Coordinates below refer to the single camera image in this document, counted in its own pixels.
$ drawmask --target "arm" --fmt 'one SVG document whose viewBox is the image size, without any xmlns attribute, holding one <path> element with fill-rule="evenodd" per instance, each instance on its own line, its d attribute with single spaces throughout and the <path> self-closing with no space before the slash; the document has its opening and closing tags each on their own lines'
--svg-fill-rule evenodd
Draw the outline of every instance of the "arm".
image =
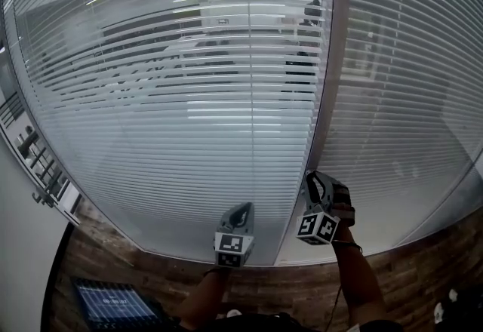
<svg viewBox="0 0 483 332">
<path fill-rule="evenodd" d="M 217 317 L 229 273 L 227 268 L 216 269 L 202 279 L 174 313 L 181 319 L 181 327 L 196 330 Z"/>
<path fill-rule="evenodd" d="M 345 221 L 340 221 L 334 239 L 354 242 Z M 351 324 L 363 325 L 373 320 L 389 320 L 376 276 L 359 249 L 334 245 L 334 250 Z"/>
</svg>

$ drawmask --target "fiducial marker cube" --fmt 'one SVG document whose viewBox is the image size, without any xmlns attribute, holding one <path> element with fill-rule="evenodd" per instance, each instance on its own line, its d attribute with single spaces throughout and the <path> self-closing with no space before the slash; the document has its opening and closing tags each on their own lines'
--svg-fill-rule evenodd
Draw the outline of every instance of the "fiducial marker cube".
<svg viewBox="0 0 483 332">
<path fill-rule="evenodd" d="M 241 268 L 254 248 L 254 237 L 222 232 L 214 233 L 215 263 L 218 266 Z"/>
<path fill-rule="evenodd" d="M 340 219 L 326 213 L 307 214 L 297 218 L 297 238 L 307 244 L 330 244 Z"/>
</svg>

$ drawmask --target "white wall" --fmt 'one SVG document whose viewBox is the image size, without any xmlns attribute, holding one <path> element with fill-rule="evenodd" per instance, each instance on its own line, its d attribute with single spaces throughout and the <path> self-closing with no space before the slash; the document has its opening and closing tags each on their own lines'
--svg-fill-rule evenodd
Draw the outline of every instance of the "white wall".
<svg viewBox="0 0 483 332">
<path fill-rule="evenodd" d="M 39 332 L 45 287 L 67 220 L 35 191 L 0 138 L 0 329 Z"/>
</svg>

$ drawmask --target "window blinds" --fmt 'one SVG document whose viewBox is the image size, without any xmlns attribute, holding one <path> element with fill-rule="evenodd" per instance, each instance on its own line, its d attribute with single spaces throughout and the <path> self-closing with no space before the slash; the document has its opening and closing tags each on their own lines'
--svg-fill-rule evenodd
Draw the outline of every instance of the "window blinds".
<svg viewBox="0 0 483 332">
<path fill-rule="evenodd" d="M 146 251 L 213 259 L 252 201 L 273 264 L 318 113 L 331 0 L 4 0 L 17 80 L 82 191 Z"/>
<path fill-rule="evenodd" d="M 349 186 L 365 251 L 416 229 L 480 153 L 482 20 L 483 0 L 350 0 L 318 169 Z"/>
</svg>

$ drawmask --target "wrist strap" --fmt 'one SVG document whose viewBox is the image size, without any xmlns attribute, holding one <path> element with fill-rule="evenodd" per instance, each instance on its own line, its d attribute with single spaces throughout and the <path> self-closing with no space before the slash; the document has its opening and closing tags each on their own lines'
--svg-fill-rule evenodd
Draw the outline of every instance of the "wrist strap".
<svg viewBox="0 0 483 332">
<path fill-rule="evenodd" d="M 225 267 L 222 267 L 222 266 L 218 266 L 216 268 L 212 268 L 212 269 L 209 269 L 207 270 L 205 273 L 203 273 L 203 277 L 206 277 L 208 274 L 210 273 L 214 273 L 214 272 L 218 272 L 218 273 L 230 273 L 232 270 L 230 268 L 225 268 Z"/>
<path fill-rule="evenodd" d="M 334 239 L 332 241 L 332 245 L 333 246 L 341 246 L 341 247 L 349 247 L 349 246 L 353 246 L 353 247 L 356 247 L 359 249 L 359 251 L 361 252 L 361 254 L 363 254 L 362 252 L 362 247 L 360 247 L 358 244 L 356 244 L 355 242 L 347 242 L 347 241 L 339 241 L 338 239 Z"/>
</svg>

